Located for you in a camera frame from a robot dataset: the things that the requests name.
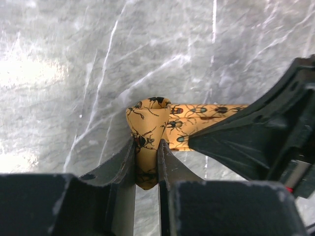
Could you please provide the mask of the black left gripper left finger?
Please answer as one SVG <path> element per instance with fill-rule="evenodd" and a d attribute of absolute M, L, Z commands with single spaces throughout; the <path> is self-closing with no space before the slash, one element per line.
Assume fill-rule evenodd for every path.
<path fill-rule="evenodd" d="M 117 154 L 81 177 L 2 174 L 1 235 L 133 235 L 134 151 L 129 139 Z"/>

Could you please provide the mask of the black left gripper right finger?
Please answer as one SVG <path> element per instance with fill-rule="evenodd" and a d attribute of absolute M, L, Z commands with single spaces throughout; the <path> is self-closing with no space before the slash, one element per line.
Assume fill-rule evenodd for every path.
<path fill-rule="evenodd" d="M 304 236 L 294 197 L 277 182 L 203 180 L 161 140 L 162 236 Z"/>

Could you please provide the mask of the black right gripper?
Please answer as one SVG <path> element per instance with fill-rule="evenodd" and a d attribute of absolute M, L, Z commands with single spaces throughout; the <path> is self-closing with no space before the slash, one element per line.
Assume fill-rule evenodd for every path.
<path fill-rule="evenodd" d="M 315 60 L 296 58 L 260 99 L 198 131 L 189 147 L 248 180 L 281 182 L 295 197 L 315 191 Z"/>

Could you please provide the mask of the yellow beetle print tie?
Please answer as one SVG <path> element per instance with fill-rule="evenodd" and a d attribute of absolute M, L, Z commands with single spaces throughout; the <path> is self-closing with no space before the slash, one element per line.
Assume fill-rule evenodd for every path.
<path fill-rule="evenodd" d="M 157 153 L 164 139 L 172 151 L 190 151 L 192 134 L 246 108 L 246 105 L 172 104 L 151 97 L 127 108 L 126 120 L 135 142 L 135 180 L 143 190 L 158 183 Z"/>

